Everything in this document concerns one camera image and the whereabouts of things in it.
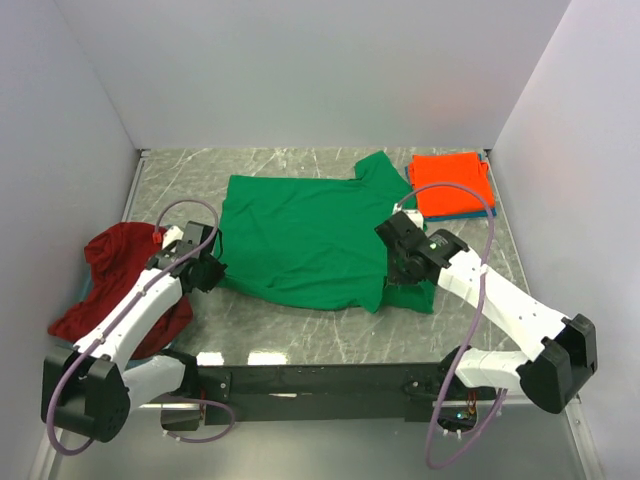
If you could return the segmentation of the green t shirt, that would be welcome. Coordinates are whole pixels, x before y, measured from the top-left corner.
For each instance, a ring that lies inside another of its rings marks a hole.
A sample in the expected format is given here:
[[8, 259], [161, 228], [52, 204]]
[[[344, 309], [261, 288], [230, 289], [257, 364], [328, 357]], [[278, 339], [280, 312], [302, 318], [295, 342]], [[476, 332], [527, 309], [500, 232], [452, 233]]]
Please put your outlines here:
[[374, 231], [409, 191], [383, 152], [358, 161], [346, 180], [231, 176], [216, 250], [228, 266], [222, 286], [297, 308], [432, 313], [432, 284], [387, 281]]

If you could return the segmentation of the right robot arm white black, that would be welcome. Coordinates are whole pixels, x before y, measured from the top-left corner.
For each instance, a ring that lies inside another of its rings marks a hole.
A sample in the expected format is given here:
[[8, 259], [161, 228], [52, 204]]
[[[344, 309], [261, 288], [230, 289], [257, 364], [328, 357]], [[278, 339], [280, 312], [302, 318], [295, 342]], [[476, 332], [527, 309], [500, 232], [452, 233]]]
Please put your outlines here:
[[394, 284], [429, 282], [499, 327], [515, 351], [458, 347], [443, 362], [439, 387], [460, 399], [489, 387], [523, 393], [534, 405], [561, 413], [597, 370], [596, 328], [582, 314], [572, 318], [535, 300], [489, 267], [448, 230], [427, 234], [415, 215], [397, 210], [375, 229], [387, 249]]

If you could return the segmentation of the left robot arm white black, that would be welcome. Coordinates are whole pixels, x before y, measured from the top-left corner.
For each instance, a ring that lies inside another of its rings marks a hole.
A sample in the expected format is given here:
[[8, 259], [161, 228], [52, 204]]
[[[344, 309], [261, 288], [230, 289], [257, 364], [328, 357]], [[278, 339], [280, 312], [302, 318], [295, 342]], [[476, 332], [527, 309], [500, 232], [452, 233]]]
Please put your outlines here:
[[141, 365], [127, 365], [164, 313], [192, 290], [208, 292], [222, 280], [226, 266], [212, 253], [219, 230], [190, 221], [172, 239], [156, 236], [162, 249], [124, 298], [88, 334], [46, 357], [41, 418], [51, 442], [57, 429], [65, 429], [106, 443], [147, 402], [163, 395], [186, 402], [199, 395], [192, 355], [163, 346]]

